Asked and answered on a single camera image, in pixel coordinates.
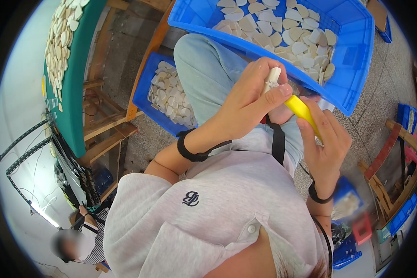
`fingernail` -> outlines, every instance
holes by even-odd
[[[278,88],[280,89],[280,92],[282,92],[285,97],[292,94],[292,87],[287,83],[278,86]]]

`speckled floor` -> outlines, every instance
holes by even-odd
[[[103,91],[124,108],[128,106],[137,69],[160,18],[159,12],[134,1],[129,10],[120,11],[113,22],[113,39],[104,73]],[[391,28],[394,41],[392,44],[385,43],[375,32],[369,74],[351,117],[345,117],[338,109],[334,110],[334,115],[353,139],[341,173],[354,184],[365,201],[365,209],[373,207],[373,197],[357,163],[364,159],[370,164],[377,156],[389,136],[385,121],[396,118],[399,102],[417,107],[413,58],[392,17]],[[156,153],[175,141],[175,138],[146,115],[135,118],[132,123],[139,127],[139,132],[129,139],[125,167],[139,172],[147,167],[148,161]],[[398,154],[399,146],[396,146],[391,155],[394,159],[391,159],[390,167],[382,169],[384,173],[381,176],[393,175],[394,169],[400,168],[400,159],[395,159],[399,157]],[[311,179],[300,166],[295,170],[294,180],[297,190],[307,198]]]

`woman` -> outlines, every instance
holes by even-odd
[[[120,180],[104,237],[116,276],[330,275],[321,228],[331,242],[330,196],[351,144],[346,130],[315,97],[301,97],[324,147],[315,144],[312,126],[283,105],[292,88],[280,62],[264,57],[247,63],[197,34],[178,41],[174,59],[199,127],[159,152],[144,174]],[[274,67],[282,69],[282,85],[260,96]],[[282,165],[272,156],[273,130],[260,124],[266,114],[285,132]],[[190,161],[202,161],[207,150],[229,140],[207,160]],[[315,180],[314,199],[325,204],[311,197],[304,203],[295,190],[294,169],[303,150]]]
[[[65,263],[84,262],[97,264],[105,261],[104,227],[108,207],[93,216],[83,205],[79,206],[83,224],[79,230],[61,230],[52,239],[53,253]]]

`blue plastic crate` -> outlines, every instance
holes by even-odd
[[[336,250],[334,250],[332,268],[341,269],[360,257],[361,251],[357,252],[355,238],[353,235],[350,235]]]
[[[151,102],[147,99],[148,90],[150,89],[151,79],[156,75],[157,65],[162,60],[167,63],[176,66],[172,56],[161,55],[158,53],[151,53],[145,64],[144,70],[140,75],[139,82],[136,86],[136,91],[133,97],[133,103],[140,110],[142,110],[147,116],[153,119],[158,125],[162,126],[165,130],[176,136],[181,130],[189,130],[184,125],[175,124],[164,113],[151,107]]]
[[[408,105],[399,103],[398,104],[398,110],[397,110],[397,123],[401,124],[404,129],[408,130],[408,124],[409,124],[409,114],[410,111],[414,111],[414,120],[412,123],[412,132],[415,130],[415,126],[417,125],[417,109]]]
[[[386,31],[381,31],[377,28],[378,34],[380,34],[380,37],[387,42],[392,43],[392,34],[391,34],[391,24],[389,23],[389,16],[386,17]]]
[[[361,208],[364,205],[364,202],[361,200],[360,196],[358,195],[355,187],[350,183],[350,181],[345,177],[341,176],[337,181],[337,192],[334,195],[334,205],[336,205],[343,197],[347,195],[347,193],[352,192],[359,200],[360,203],[358,204],[358,208]],[[350,219],[351,216],[344,217],[341,219],[333,220],[332,222],[335,224],[340,224]]]
[[[392,220],[390,221],[389,232],[392,236],[394,236],[395,233],[397,233],[401,226],[406,222],[416,205],[417,196],[415,194],[412,194],[411,198],[403,204],[401,209],[395,214],[394,218],[392,218]]]
[[[211,29],[224,19],[219,0],[176,0],[168,24],[190,33],[200,33],[252,60],[267,56],[286,67],[288,77],[305,88],[318,92],[324,99],[350,116],[357,105],[372,59],[375,25],[372,15],[359,0],[297,0],[320,14],[319,28],[328,28],[339,37],[332,62],[335,73],[324,87],[287,61],[267,50],[233,35]],[[240,7],[248,14],[249,3]],[[286,12],[285,1],[273,11]]]

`embroidered logo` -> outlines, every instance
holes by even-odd
[[[187,197],[185,197],[183,200],[183,204],[186,204],[188,206],[196,206],[197,204],[199,204],[198,198],[198,192],[196,191],[189,191],[186,194]]]

